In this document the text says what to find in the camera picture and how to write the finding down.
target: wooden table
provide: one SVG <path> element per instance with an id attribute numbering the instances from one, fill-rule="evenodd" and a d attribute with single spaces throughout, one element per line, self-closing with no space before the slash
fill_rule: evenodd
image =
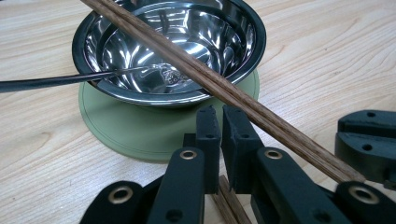
<path id="1" fill-rule="evenodd" d="M 280 117 L 333 151 L 339 118 L 368 108 L 396 111 L 394 1 L 247 2 L 268 35 L 259 100 Z M 79 1 L 0 1 L 0 80 L 75 74 L 71 43 L 90 11 Z M 147 185 L 166 168 L 99 142 L 81 118 L 78 85 L 0 94 L 0 127 L 1 223 L 77 223 L 105 186 Z M 258 132 L 265 145 L 285 149 Z M 316 183 L 334 189 L 290 154 Z M 254 219 L 249 197 L 240 200 Z M 210 197 L 205 204 L 205 223 L 221 223 Z"/>

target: metal bowl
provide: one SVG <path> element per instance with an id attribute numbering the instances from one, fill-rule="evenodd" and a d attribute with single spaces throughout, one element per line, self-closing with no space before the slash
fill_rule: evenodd
<path id="1" fill-rule="evenodd" d="M 264 53 L 262 20 L 241 0 L 116 2 L 233 84 L 248 76 Z M 189 105 L 210 97 L 171 64 L 95 12 L 78 27 L 72 51 L 80 73 L 137 68 L 123 76 L 90 82 L 122 101 Z"/>

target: round green coaster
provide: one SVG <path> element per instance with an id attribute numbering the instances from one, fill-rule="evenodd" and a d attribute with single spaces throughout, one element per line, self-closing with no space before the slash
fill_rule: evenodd
<path id="1" fill-rule="evenodd" d="M 254 70 L 237 86 L 257 99 L 259 76 Z M 145 161 L 168 161 L 183 145 L 184 133 L 195 133 L 196 111 L 213 105 L 222 126 L 222 106 L 217 98 L 198 105 L 164 108 L 132 105 L 116 100 L 82 83 L 78 94 L 81 115 L 94 136 L 122 155 Z"/>

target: bowl rim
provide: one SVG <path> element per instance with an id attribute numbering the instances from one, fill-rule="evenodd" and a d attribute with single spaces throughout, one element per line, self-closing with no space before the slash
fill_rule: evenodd
<path id="1" fill-rule="evenodd" d="M 266 31 L 264 24 L 259 17 L 259 15 L 254 11 L 247 3 L 243 0 L 228 0 L 231 4 L 234 4 L 236 7 L 241 8 L 246 12 L 245 17 L 247 17 L 253 24 L 255 24 L 254 33 L 255 33 L 255 43 L 253 46 L 253 51 L 249 56 L 249 59 L 244 62 L 241 67 L 239 67 L 236 71 L 234 71 L 231 75 L 227 77 L 227 79 L 233 84 L 237 84 L 241 81 L 245 76 L 248 76 L 260 63 L 262 56 L 266 47 Z M 156 3 L 154 5 L 162 5 L 172 3 L 172 0 L 169 2 Z M 72 57 L 75 67 L 78 72 L 81 74 L 92 73 L 91 67 L 87 63 L 87 58 L 84 53 L 85 49 L 85 40 L 92 28 L 92 24 L 95 22 L 98 14 L 95 11 L 92 11 L 79 25 L 77 28 L 75 35 L 73 37 L 72 43 Z M 137 104 L 137 105 L 156 105 L 156 106 L 167 106 L 167 105 L 191 105 L 201 102 L 205 99 L 212 97 L 212 95 L 201 88 L 195 91 L 184 91 L 172 94 L 163 94 L 163 93 L 148 93 L 148 92 L 137 92 L 137 91 L 129 91 L 116 85 L 106 81 L 104 79 L 89 81 L 89 83 L 94 86 L 97 90 L 110 95 L 116 99 L 122 100 L 127 103 Z"/>

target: black object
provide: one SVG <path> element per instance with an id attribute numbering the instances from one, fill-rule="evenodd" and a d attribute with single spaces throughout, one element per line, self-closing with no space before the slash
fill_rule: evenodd
<path id="1" fill-rule="evenodd" d="M 335 192 L 317 186 L 286 152 L 265 147 L 240 109 L 224 106 L 223 122 L 230 186 L 251 194 L 258 223 L 396 220 L 396 203 L 370 186 L 345 182 Z M 164 176 L 144 188 L 127 181 L 106 187 L 81 223 L 203 223 L 204 195 L 219 187 L 219 125 L 212 107 L 198 111 L 196 132 L 185 134 Z"/>
<path id="2" fill-rule="evenodd" d="M 396 190 L 396 113 L 362 110 L 339 119 L 335 155 L 368 180 Z"/>

